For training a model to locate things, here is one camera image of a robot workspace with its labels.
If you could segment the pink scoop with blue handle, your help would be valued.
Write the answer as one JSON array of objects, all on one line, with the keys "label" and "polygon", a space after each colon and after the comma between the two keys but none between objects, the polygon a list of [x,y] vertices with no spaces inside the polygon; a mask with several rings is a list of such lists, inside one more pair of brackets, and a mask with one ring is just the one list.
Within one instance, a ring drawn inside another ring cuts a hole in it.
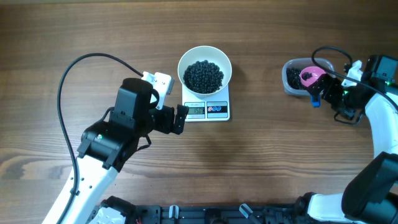
[{"label": "pink scoop with blue handle", "polygon": [[[302,84],[305,86],[305,90],[307,91],[307,87],[311,85],[314,81],[318,79],[320,75],[326,73],[323,69],[312,66],[304,68],[300,73],[300,79]],[[314,108],[319,108],[321,105],[321,96],[318,99],[313,99],[311,97],[311,104]]]}]

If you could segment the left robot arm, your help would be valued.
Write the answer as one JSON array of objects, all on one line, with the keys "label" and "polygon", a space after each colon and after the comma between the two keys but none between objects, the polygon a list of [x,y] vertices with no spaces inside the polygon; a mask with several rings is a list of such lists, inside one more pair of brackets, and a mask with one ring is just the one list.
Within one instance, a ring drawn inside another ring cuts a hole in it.
[{"label": "left robot arm", "polygon": [[153,86],[138,78],[126,78],[115,106],[87,128],[81,137],[77,167],[73,169],[44,223],[85,223],[104,191],[113,183],[126,161],[142,148],[140,138],[153,130],[181,134],[188,107],[157,110]]}]

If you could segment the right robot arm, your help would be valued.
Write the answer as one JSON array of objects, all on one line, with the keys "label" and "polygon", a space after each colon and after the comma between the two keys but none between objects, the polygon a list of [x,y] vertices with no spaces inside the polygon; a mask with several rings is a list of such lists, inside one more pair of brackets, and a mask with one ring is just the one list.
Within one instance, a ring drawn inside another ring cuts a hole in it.
[{"label": "right robot arm", "polygon": [[345,65],[342,76],[315,63],[299,77],[313,107],[331,104],[346,124],[366,116],[371,125],[373,160],[342,194],[309,193],[297,200],[294,219],[306,223],[397,223],[397,59],[372,55]]}]

